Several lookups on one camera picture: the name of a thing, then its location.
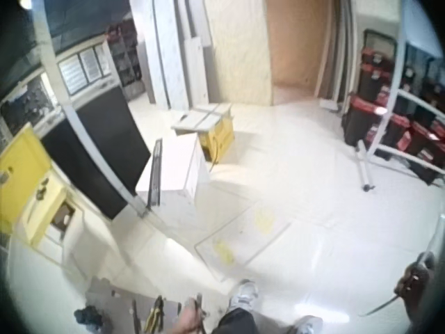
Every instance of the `person's right hand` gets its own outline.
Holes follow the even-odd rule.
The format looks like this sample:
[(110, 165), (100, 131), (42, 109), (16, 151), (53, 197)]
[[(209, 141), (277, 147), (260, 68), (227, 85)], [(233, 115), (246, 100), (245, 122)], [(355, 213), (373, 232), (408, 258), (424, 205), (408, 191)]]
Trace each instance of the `person's right hand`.
[(406, 312), (411, 320), (417, 313), (420, 300), (435, 269), (435, 258), (431, 252), (428, 253), (425, 264), (418, 265), (417, 261), (406, 268), (405, 274), (394, 289), (394, 293), (405, 302)]
[(195, 332), (201, 324), (202, 312), (196, 307), (196, 300), (189, 298), (173, 327), (173, 334), (187, 334)]

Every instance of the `dark pants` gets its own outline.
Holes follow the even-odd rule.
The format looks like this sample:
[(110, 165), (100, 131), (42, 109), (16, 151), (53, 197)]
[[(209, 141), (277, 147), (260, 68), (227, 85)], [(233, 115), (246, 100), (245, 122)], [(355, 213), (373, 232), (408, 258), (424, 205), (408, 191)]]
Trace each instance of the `dark pants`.
[(227, 313), (212, 334), (259, 334), (250, 312), (237, 308)]

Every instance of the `white metal rack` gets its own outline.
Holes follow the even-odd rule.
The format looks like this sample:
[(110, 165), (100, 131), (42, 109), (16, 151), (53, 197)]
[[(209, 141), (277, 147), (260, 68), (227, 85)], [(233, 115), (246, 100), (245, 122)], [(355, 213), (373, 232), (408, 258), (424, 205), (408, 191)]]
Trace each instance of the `white metal rack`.
[(369, 149), (366, 151), (363, 140), (357, 144), (357, 153), (359, 155), (359, 164), (364, 176), (363, 190), (369, 191), (373, 189), (374, 183), (371, 175), (371, 168), (369, 161), (374, 155), (376, 150), (382, 150), (384, 152), (397, 155), (407, 160), (417, 162), (418, 164), (435, 170), (442, 175), (445, 175), (445, 170), (441, 169), (433, 164), (428, 163), (418, 157), (401, 152), (395, 148), (391, 148), (387, 145), (381, 144), (381, 140), (385, 135), (386, 128), (389, 120), (391, 119), (394, 106), (398, 96), (401, 96), (409, 101), (422, 106), (423, 108), (431, 111), (437, 116), (437, 119), (445, 124), (445, 114), (439, 109), (431, 106), (427, 102), (419, 99), (417, 96), (408, 93), (400, 89), (400, 83), (403, 74), (403, 68), (405, 66), (405, 51), (406, 44), (410, 44), (417, 49), (421, 49), (435, 58), (443, 58), (442, 48), (435, 33), (434, 28), (422, 6), (417, 0), (402, 0), (400, 2), (401, 14), (400, 14), (400, 27), (398, 32), (398, 46), (396, 52), (396, 62), (394, 66), (394, 74), (391, 83), (391, 90), (389, 93), (389, 99), (387, 104), (387, 112), (382, 116), (382, 120), (378, 126), (377, 132)]

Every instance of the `dark ceiling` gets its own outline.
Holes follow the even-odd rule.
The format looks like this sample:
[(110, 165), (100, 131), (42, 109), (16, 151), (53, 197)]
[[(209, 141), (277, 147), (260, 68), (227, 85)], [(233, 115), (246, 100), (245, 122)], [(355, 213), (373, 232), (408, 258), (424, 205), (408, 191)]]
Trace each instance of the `dark ceiling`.
[[(44, 0), (56, 53), (105, 32), (130, 11), (129, 0)], [(36, 69), (32, 12), (0, 0), (0, 97)]]

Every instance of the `shoe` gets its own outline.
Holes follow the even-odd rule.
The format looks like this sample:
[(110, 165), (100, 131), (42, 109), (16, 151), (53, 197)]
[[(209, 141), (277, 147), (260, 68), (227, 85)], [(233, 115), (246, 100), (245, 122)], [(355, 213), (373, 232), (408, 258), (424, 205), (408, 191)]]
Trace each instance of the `shoe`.
[(300, 319), (288, 333), (320, 334), (323, 329), (323, 319), (308, 315)]
[(245, 280), (238, 287), (238, 291), (229, 302), (227, 313), (237, 308), (242, 308), (248, 312), (253, 311), (255, 301), (258, 299), (258, 287), (250, 280)]

